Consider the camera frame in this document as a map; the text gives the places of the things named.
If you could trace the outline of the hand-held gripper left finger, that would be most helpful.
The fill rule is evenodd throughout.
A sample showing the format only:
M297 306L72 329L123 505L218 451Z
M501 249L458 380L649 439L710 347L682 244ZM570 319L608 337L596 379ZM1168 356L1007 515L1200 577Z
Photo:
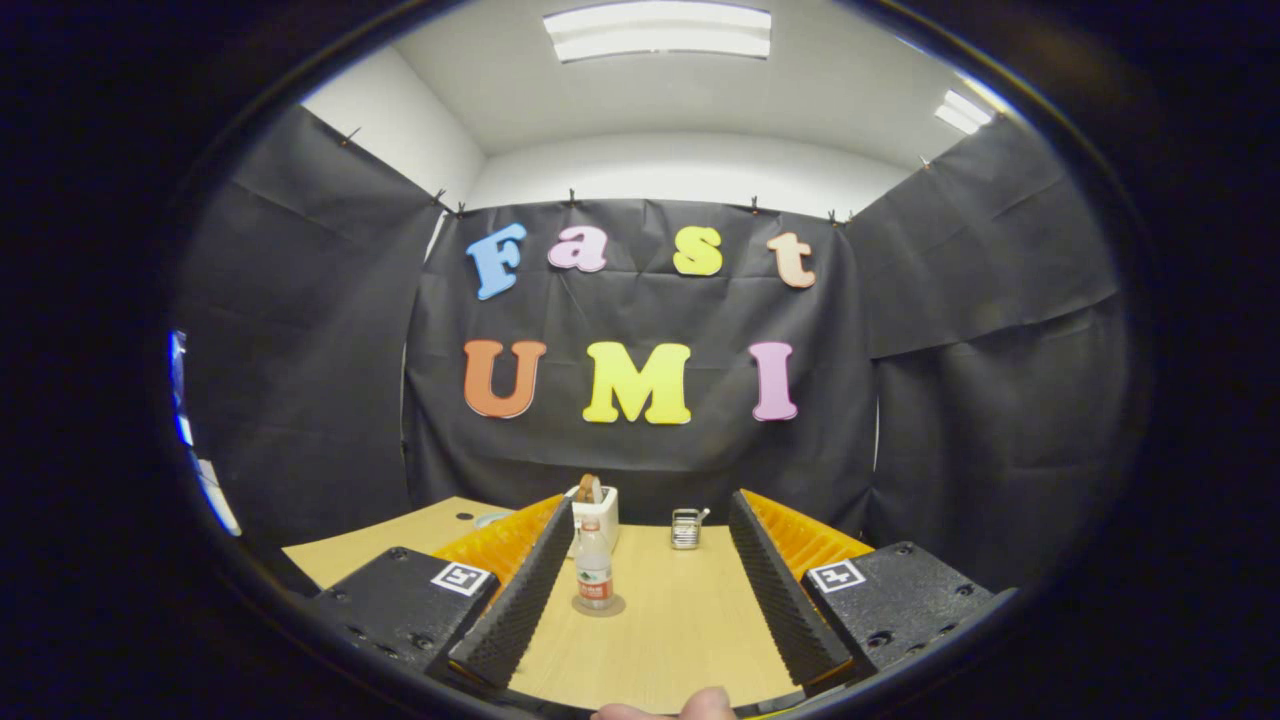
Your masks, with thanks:
M308 612L407 673L503 691L572 539L570 498L549 497L435 553L390 547L308 600Z

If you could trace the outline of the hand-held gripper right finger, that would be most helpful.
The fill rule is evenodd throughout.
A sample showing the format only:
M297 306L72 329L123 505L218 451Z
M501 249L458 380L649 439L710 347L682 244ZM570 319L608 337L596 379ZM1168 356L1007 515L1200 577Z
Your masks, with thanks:
M828 691L918 659L1014 594L995 593L910 541L873 550L740 489L728 528L795 685Z

